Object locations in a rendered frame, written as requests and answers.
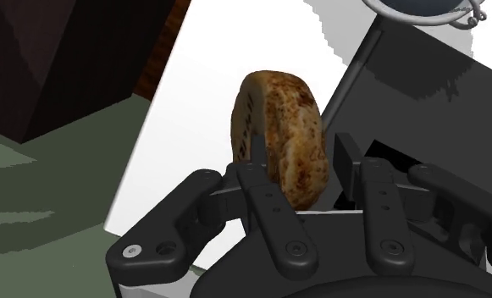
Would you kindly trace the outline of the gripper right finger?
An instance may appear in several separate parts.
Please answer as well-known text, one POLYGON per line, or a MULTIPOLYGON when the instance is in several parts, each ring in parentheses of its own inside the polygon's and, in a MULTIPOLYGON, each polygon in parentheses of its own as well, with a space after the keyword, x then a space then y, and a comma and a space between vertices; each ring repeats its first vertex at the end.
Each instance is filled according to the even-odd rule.
POLYGON ((346 198, 362 211, 367 260, 376 273, 409 274, 411 234, 461 259, 492 267, 492 194, 431 163, 411 166, 396 183, 389 160, 365 157, 348 133, 334 138, 334 171, 346 198))

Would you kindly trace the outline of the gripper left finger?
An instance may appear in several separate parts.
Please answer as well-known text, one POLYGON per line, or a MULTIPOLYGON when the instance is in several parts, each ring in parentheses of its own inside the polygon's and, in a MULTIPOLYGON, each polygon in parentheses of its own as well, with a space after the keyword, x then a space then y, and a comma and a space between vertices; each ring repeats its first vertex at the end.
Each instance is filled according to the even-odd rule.
POLYGON ((318 269, 318 251, 263 162, 264 139, 252 139, 252 157, 226 175, 211 169, 189 174, 106 254, 114 283, 167 284, 181 279, 226 222, 256 224, 280 275, 305 280, 318 269))

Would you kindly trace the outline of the toasted brown bread slice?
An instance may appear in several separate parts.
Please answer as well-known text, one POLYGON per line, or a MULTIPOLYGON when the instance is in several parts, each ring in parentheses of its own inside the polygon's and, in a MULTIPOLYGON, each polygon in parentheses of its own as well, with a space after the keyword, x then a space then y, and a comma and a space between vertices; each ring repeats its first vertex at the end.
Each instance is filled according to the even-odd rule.
POLYGON ((329 161, 318 105, 304 80, 272 70, 245 77, 230 119, 235 163, 251 158, 254 135, 264 136, 270 180, 295 210, 312 207, 327 186, 329 161))

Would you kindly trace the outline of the dark brown cabinet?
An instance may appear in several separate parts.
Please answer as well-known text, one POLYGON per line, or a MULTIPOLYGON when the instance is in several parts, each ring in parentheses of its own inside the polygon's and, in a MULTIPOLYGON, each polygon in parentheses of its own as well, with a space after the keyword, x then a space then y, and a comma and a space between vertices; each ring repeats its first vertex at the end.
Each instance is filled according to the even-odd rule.
POLYGON ((18 143, 130 97, 175 0, 0 0, 0 135, 18 143))

